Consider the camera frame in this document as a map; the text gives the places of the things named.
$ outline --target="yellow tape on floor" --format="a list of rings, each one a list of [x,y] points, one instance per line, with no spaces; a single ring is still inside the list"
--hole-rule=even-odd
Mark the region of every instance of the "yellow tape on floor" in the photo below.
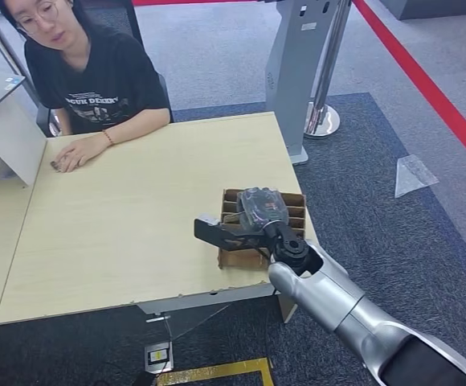
[[[186,384],[196,380],[211,380],[222,376],[237,376],[248,372],[261,372],[263,386],[274,386],[268,370],[267,358],[244,360],[242,362],[219,364],[208,368],[195,368],[183,372],[169,372],[158,379],[157,386],[170,386],[171,384]]]

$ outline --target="blue carpet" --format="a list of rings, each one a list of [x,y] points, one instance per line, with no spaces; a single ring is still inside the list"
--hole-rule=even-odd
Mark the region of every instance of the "blue carpet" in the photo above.
[[[429,188],[394,198],[406,155],[369,94],[332,96],[335,134],[305,140],[296,167],[321,244],[377,304],[466,356],[466,245]],[[263,103],[183,110],[176,121],[262,111]],[[137,307],[0,326],[0,384],[131,384],[159,333]],[[173,343],[176,370],[269,356],[277,386],[374,384],[351,353],[275,298],[236,302]],[[259,384],[258,375],[194,382]]]

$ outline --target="woman's arm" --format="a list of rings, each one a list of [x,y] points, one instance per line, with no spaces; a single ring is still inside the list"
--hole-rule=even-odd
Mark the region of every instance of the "woman's arm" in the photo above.
[[[104,133],[78,139],[64,147],[54,161],[59,171],[72,171],[103,153],[111,145],[152,133],[168,125],[170,121],[168,109],[142,110],[128,121],[106,129],[106,134],[112,143]]]
[[[70,127],[70,119],[69,113],[66,109],[55,109],[54,114],[60,121],[60,130],[61,135],[71,135],[72,134],[72,128]]]
[[[168,125],[170,116],[168,109],[143,110],[131,119],[106,129],[114,143],[130,141]]]

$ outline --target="metal pole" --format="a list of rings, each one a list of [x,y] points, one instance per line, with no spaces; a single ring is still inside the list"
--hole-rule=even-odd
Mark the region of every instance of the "metal pole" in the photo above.
[[[318,76],[315,98],[309,104],[309,118],[306,120],[305,128],[305,136],[308,138],[323,138],[334,133],[340,126],[340,117],[326,104],[326,97],[337,62],[351,4],[351,0],[340,0],[333,18],[324,61]]]
[[[33,100],[36,106],[39,105],[39,98],[36,96],[35,87],[33,86],[33,81],[30,78],[30,75],[27,69],[20,62],[19,58],[14,52],[11,47],[8,43],[5,36],[0,30],[0,52],[5,57],[6,62],[11,68],[11,70],[17,75],[21,75],[26,78],[23,82],[23,86],[30,95],[30,98]]]

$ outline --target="cardboard divider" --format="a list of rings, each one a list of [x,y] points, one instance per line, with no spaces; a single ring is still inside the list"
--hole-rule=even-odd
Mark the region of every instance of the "cardboard divider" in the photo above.
[[[222,195],[222,209],[220,220],[229,227],[241,229],[237,213],[237,196],[241,189],[226,189]],[[288,208],[289,225],[299,237],[305,238],[306,223],[306,197],[294,193],[281,193]],[[268,251],[262,249],[268,255]],[[241,269],[268,269],[268,261],[256,249],[244,249],[228,252],[219,250],[219,267],[235,267]]]

